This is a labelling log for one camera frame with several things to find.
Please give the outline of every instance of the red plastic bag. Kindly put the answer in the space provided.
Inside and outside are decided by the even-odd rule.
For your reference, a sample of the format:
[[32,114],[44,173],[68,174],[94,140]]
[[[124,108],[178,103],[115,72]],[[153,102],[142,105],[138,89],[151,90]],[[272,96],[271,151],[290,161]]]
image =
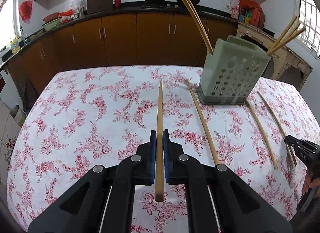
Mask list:
[[60,15],[60,17],[62,17],[62,16],[71,16],[73,14],[73,11],[72,11],[72,9],[70,9],[70,10],[68,10],[68,11],[65,11],[65,12],[61,12],[59,15]]
[[26,0],[22,2],[19,6],[19,15],[21,16],[23,22],[28,23],[31,19],[32,14],[32,1]]
[[257,8],[260,12],[263,11],[263,9],[260,7],[260,5],[253,0],[239,0],[239,7],[244,8],[244,9]]

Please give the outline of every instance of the window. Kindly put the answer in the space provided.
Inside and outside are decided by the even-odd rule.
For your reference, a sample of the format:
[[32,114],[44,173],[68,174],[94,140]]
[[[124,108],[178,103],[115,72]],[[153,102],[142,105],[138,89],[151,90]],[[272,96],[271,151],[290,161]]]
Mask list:
[[0,49],[15,38],[13,27],[13,0],[7,0],[0,12]]
[[298,39],[320,56],[320,12],[313,0],[300,0],[300,21],[307,29]]

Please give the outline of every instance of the black countertop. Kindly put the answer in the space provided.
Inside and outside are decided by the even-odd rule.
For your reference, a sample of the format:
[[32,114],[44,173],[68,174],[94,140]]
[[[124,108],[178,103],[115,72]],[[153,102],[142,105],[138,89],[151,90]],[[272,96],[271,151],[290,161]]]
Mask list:
[[[220,10],[216,10],[213,8],[200,6],[200,5],[196,5],[195,9],[200,17],[214,18],[217,20],[226,21],[226,22],[230,22],[233,24],[238,24],[237,20],[231,18],[230,13],[226,13],[224,11],[220,11]],[[106,10],[106,11],[101,11],[101,12],[97,12],[97,13],[84,15],[84,16],[79,17],[77,19],[60,24],[58,27],[56,27],[48,32],[45,32],[41,36],[37,37],[35,40],[24,45],[14,55],[9,56],[5,60],[5,62],[0,65],[0,71],[2,71],[4,69],[4,67],[8,64],[8,61],[13,59],[16,55],[22,53],[25,49],[29,48],[30,46],[32,46],[33,44],[35,44],[36,42],[41,40],[44,36],[52,34],[59,29],[65,28],[70,25],[74,25],[74,24],[82,22],[82,21],[100,18],[100,17],[104,17],[104,16],[111,16],[111,15],[117,15],[117,14],[123,14],[123,13],[140,13],[140,12],[163,12],[163,13],[176,13],[176,14],[190,15],[188,10],[185,7],[183,7],[182,5],[178,4],[177,2],[171,2],[171,1],[164,2],[163,5],[148,5],[144,1],[122,3],[121,8],[119,8],[119,9],[113,8],[112,10]]]

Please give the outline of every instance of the floral tablecloth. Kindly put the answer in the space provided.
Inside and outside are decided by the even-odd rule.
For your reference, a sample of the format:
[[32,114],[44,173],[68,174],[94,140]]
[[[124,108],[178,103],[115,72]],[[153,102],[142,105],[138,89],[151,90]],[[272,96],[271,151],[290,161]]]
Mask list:
[[[17,138],[9,165],[8,208],[27,230],[31,221],[96,164],[118,164],[135,154],[156,130],[163,80],[163,127],[172,141],[202,164],[214,165],[204,130],[185,85],[196,88],[201,68],[133,66],[58,73],[36,101]],[[286,219],[296,210],[306,172],[291,167],[283,137],[260,91],[287,134],[319,143],[320,128],[297,90],[260,78],[248,97],[272,145],[274,170],[264,139],[246,106],[208,106],[202,111],[222,163],[228,165]],[[183,185],[137,186],[132,232],[188,232]]]

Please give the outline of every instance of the chopstick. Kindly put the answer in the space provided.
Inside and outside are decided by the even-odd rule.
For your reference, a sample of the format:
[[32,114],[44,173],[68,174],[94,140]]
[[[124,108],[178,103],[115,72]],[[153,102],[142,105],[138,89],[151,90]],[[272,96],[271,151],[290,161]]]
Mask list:
[[164,161],[162,147],[162,119],[163,119],[163,94],[162,94],[162,79],[159,85],[158,96],[158,116],[157,116],[157,146],[156,146],[156,183],[155,183],[155,201],[164,201]]
[[209,38],[207,36],[207,33],[205,32],[205,29],[202,25],[202,22],[200,21],[200,18],[198,16],[198,13],[196,12],[195,8],[193,7],[192,3],[190,0],[182,0],[184,5],[187,7],[191,17],[193,18],[193,20],[196,23],[196,26],[203,38],[203,41],[207,47],[208,52],[212,55],[213,54],[213,50],[212,50],[212,46],[210,44]]
[[279,38],[276,40],[276,42],[271,45],[271,48],[274,48],[276,45],[279,44],[279,42],[283,39],[283,37],[287,34],[288,30],[291,28],[291,26],[294,24],[294,22],[296,21],[297,16],[293,16],[292,20],[289,22],[288,26],[284,29],[284,31],[281,33],[281,35],[279,36]]
[[298,37],[302,32],[304,32],[306,30],[306,26],[304,26],[301,30],[297,31],[296,33],[294,33],[293,35],[285,38],[283,41],[281,41],[276,47],[269,49],[267,51],[267,55],[270,56],[272,54],[274,54],[279,48],[281,48],[282,46],[286,45],[288,42],[290,42],[291,40],[295,39],[296,37]]
[[195,93],[193,92],[193,90],[192,90],[192,88],[191,88],[191,86],[190,86],[189,81],[187,80],[186,82],[187,82],[187,86],[188,86],[188,88],[189,88],[189,90],[190,90],[190,94],[191,94],[191,96],[192,96],[193,102],[194,102],[194,104],[195,104],[195,106],[196,106],[198,115],[199,115],[199,117],[200,117],[200,120],[201,120],[203,129],[204,129],[204,133],[205,133],[205,135],[206,135],[206,137],[207,137],[208,144],[209,144],[209,147],[210,147],[210,151],[211,151],[211,154],[212,154],[212,157],[213,157],[214,164],[217,165],[217,164],[220,163],[220,161],[219,161],[219,158],[218,158],[218,155],[217,155],[217,151],[216,151],[216,149],[215,149],[215,147],[214,147],[214,144],[213,144],[213,141],[212,141],[212,137],[211,137],[209,128],[208,128],[208,126],[207,126],[207,122],[206,122],[205,119],[204,119],[202,110],[201,110],[200,105],[199,105],[199,103],[198,103],[198,100],[197,100],[197,98],[196,98],[196,96],[195,96]]
[[258,127],[259,127],[259,129],[260,129],[260,132],[262,133],[262,136],[263,136],[263,138],[264,138],[264,140],[265,140],[265,142],[266,142],[268,151],[269,151],[270,156],[271,156],[271,160],[272,160],[272,163],[273,163],[273,167],[274,167],[274,169],[276,170],[276,169],[278,169],[278,165],[277,165],[277,162],[276,162],[276,158],[275,158],[275,156],[274,156],[274,154],[273,154],[271,145],[270,145],[270,143],[269,143],[268,137],[267,137],[266,133],[264,132],[264,129],[263,129],[263,127],[262,127],[262,125],[261,125],[261,123],[260,123],[257,115],[256,115],[255,112],[253,111],[252,106],[249,104],[249,102],[248,102],[247,100],[245,101],[245,104],[246,104],[247,107],[249,108],[250,113],[252,114],[254,120],[256,121],[256,123],[257,123],[257,125],[258,125]]
[[[280,131],[281,131],[281,133],[282,133],[282,136],[285,137],[285,132],[284,132],[284,130],[283,130],[283,128],[282,128],[282,126],[281,126],[278,118],[276,117],[275,113],[272,111],[271,107],[269,106],[269,104],[268,104],[267,101],[263,98],[263,96],[260,94],[259,91],[258,91],[258,95],[261,97],[262,101],[264,102],[264,104],[265,104],[266,107],[268,108],[269,112],[271,113],[273,119],[276,121],[276,123],[277,123],[277,125],[278,125],[278,127],[279,127],[279,129],[280,129]],[[294,153],[293,153],[293,151],[292,151],[292,149],[291,149],[291,146],[290,146],[290,145],[287,145],[287,144],[285,144],[285,146],[286,146],[286,148],[287,148],[287,151],[290,152],[290,154],[291,154],[291,156],[292,156],[292,159],[293,159],[293,163],[294,163],[294,165],[296,166],[296,165],[297,165],[297,160],[296,160],[296,158],[295,158],[295,156],[294,156]]]

